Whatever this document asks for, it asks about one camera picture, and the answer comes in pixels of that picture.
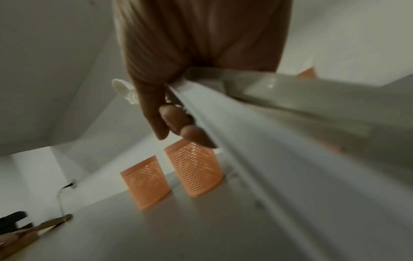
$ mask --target orange mesh basket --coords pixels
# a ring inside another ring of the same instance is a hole
[[[191,197],[215,188],[224,175],[213,150],[180,140],[165,148],[177,176]]]
[[[161,201],[170,188],[156,156],[152,156],[120,173],[140,209]]]

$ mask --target orange container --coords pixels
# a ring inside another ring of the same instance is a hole
[[[180,140],[165,148],[177,176],[191,197],[215,188],[224,175],[213,150]]]
[[[170,188],[156,156],[152,156],[120,173],[140,209],[161,201]]]

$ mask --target orange mesh cup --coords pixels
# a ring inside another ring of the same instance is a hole
[[[165,152],[191,197],[211,191],[224,178],[211,149],[180,140],[165,148]]]
[[[156,156],[152,156],[120,173],[140,209],[161,201],[170,188]]]

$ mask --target ceiling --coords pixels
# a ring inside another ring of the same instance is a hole
[[[111,0],[0,1],[0,155],[50,145],[111,30]]]

